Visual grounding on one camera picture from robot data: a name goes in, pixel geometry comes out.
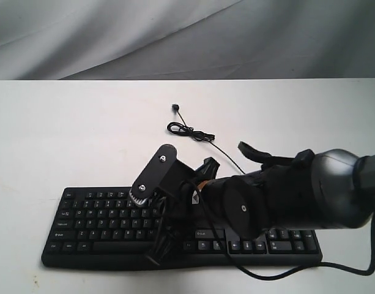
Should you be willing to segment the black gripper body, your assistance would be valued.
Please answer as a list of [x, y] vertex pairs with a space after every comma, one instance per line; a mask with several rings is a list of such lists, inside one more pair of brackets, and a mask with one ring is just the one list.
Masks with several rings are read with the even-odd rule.
[[184, 197], [173, 198], [156, 193], [155, 207], [167, 201], [166, 219], [197, 224], [224, 224], [241, 238], [256, 239], [269, 228], [269, 210], [264, 192], [247, 176], [216, 178], [218, 162], [208, 157], [196, 169], [201, 177], [183, 185]]

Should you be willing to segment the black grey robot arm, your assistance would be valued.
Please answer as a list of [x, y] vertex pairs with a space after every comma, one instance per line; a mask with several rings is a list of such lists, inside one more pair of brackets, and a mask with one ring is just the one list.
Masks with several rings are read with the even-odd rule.
[[[355, 229], [371, 223], [375, 262], [375, 155], [358, 157], [343, 149], [278, 157], [240, 142], [239, 151], [261, 164], [258, 171], [217, 178], [218, 162], [208, 157], [197, 169], [179, 161], [172, 145], [159, 147], [134, 184], [138, 205], [160, 213], [147, 257], [161, 264], [175, 250], [236, 255], [316, 253], [313, 230]], [[271, 230], [304, 235], [263, 238]]]

